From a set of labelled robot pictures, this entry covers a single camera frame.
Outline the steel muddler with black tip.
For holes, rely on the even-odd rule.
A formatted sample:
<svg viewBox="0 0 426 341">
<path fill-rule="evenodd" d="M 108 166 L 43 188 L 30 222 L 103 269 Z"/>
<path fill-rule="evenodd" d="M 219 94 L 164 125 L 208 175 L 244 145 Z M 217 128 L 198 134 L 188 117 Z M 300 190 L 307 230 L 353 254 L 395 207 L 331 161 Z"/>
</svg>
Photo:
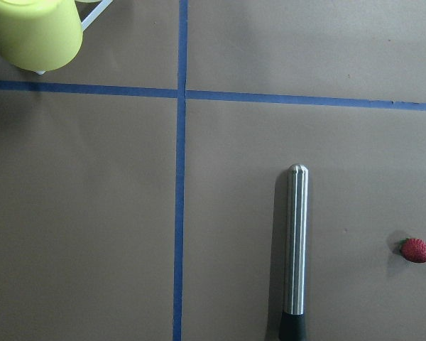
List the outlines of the steel muddler with black tip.
<svg viewBox="0 0 426 341">
<path fill-rule="evenodd" d="M 288 170 L 288 217 L 285 238 L 283 309 L 279 340 L 306 340 L 305 273 L 309 170 L 294 164 Z"/>
</svg>

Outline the red strawberry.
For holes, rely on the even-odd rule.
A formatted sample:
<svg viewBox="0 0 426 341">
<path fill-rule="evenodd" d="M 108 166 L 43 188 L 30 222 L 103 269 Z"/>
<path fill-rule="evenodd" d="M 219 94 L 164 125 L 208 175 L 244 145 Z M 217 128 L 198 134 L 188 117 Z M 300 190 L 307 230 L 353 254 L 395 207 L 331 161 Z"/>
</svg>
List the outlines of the red strawberry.
<svg viewBox="0 0 426 341">
<path fill-rule="evenodd" d="M 407 261 L 426 263 L 426 242 L 418 238 L 406 238 L 400 242 L 400 255 Z"/>
</svg>

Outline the lime green plastic cup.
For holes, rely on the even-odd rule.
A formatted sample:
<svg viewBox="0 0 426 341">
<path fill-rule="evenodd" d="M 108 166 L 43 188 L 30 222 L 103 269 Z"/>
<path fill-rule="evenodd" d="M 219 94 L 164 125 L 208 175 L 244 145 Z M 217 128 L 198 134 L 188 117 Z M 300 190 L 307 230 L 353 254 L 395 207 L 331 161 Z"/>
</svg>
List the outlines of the lime green plastic cup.
<svg viewBox="0 0 426 341">
<path fill-rule="evenodd" d="M 82 24 L 74 1 L 0 1 L 0 56 L 30 71 L 51 71 L 78 54 Z"/>
</svg>

